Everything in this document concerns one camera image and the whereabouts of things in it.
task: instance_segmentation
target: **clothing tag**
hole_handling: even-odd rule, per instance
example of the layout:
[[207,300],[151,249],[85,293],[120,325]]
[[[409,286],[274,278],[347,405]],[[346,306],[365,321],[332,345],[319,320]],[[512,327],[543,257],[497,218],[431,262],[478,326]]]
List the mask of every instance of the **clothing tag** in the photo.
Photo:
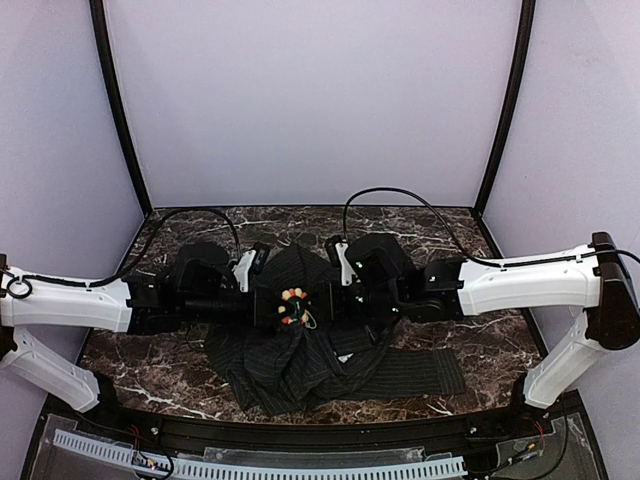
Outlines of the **clothing tag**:
[[353,357],[353,353],[348,353],[347,355],[342,355],[341,357],[338,357],[338,361],[341,363],[347,363],[347,360],[349,360],[351,357]]

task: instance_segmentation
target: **dark striped fabric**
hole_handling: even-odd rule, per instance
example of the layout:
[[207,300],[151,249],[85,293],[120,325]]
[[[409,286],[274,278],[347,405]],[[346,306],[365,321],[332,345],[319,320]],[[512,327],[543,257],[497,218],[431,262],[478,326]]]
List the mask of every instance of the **dark striped fabric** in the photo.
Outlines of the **dark striped fabric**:
[[[276,292],[301,286],[312,293],[315,285],[335,275],[328,262],[294,245],[266,265],[257,283]],[[336,398],[391,399],[465,391],[451,350],[390,348],[392,331],[383,332],[378,344],[372,345],[364,328],[347,322],[328,325],[325,312],[316,310],[316,330],[299,324],[278,333],[211,327],[205,350],[243,409],[259,405],[277,415]]]

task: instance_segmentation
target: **marble table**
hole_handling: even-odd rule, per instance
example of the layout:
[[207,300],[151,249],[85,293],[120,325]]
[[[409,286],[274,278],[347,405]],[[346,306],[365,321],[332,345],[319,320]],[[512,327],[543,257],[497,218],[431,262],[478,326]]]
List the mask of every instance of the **marble table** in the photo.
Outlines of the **marble table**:
[[[341,207],[234,207],[225,210],[238,228],[243,248],[256,241],[272,246],[273,256],[297,242],[326,257],[323,242],[341,232]],[[477,256],[490,256],[469,209],[442,208],[464,246]],[[135,258],[147,239],[155,212],[142,228],[126,261]],[[458,252],[437,219],[421,207],[354,207],[349,232],[393,233],[414,262]],[[153,275],[171,265],[180,246],[215,241],[233,252],[228,227],[206,212],[185,212],[168,220],[136,272]],[[402,320],[394,346],[404,349],[452,348],[468,390],[456,396],[424,396],[395,400],[342,401],[310,412],[268,417],[257,408],[242,411],[229,385],[216,375],[199,351],[206,327],[150,337],[94,331],[81,366],[109,375],[122,403],[129,408],[168,415],[252,423],[359,424],[460,415],[506,406],[513,381],[540,361],[540,353],[519,311],[492,312],[461,322],[412,324]]]

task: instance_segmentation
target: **black cloth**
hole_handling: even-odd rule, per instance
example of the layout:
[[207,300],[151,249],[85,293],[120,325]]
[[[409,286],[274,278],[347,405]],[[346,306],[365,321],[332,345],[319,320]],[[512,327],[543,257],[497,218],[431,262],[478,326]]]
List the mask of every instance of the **black cloth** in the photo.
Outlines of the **black cloth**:
[[[281,292],[335,279],[329,262],[298,245],[267,263],[256,285]],[[330,325],[319,308],[310,330],[299,323],[278,333],[212,326],[205,351],[214,370],[226,377],[243,409],[261,406],[269,415],[306,410],[328,400],[391,399],[465,391],[451,350],[390,348],[392,328],[373,345],[364,327]]]

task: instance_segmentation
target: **black pole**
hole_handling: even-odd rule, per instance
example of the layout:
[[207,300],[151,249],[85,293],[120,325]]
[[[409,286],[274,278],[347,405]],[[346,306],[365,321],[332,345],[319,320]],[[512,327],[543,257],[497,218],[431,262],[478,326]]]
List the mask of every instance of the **black pole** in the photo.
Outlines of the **black pole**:
[[109,43],[109,32],[107,29],[107,21],[104,15],[104,4],[102,0],[89,0],[91,7],[91,20],[93,21],[93,31],[96,36],[96,47],[98,49],[98,57],[100,58],[100,66],[102,67],[102,77],[104,78],[104,86],[109,97],[109,105],[111,105],[111,114],[113,122],[116,125],[118,138],[120,139],[120,147],[124,155],[127,169],[131,176],[133,188],[138,197],[138,203],[142,209],[142,213],[146,217],[153,211],[147,187],[142,178],[140,164],[136,157],[127,117],[124,113],[122,105],[122,97],[118,88],[118,79],[116,77],[116,69],[113,64],[113,56],[111,54],[111,44]]
[[487,162],[487,168],[484,172],[482,185],[476,199],[475,210],[480,216],[484,214],[491,195],[491,189],[498,174],[504,146],[509,136],[509,128],[513,120],[513,112],[516,109],[518,100],[518,92],[522,83],[522,74],[527,59],[527,50],[529,48],[529,39],[531,38],[531,27],[533,25],[533,12],[536,7],[535,0],[522,0],[522,8],[520,10],[520,23],[518,25],[518,34],[516,35],[516,45],[513,52],[513,60],[511,62],[511,72],[509,73],[509,82],[507,83],[507,91],[504,95],[502,104],[502,112],[496,129],[496,136],[493,139],[491,154]]

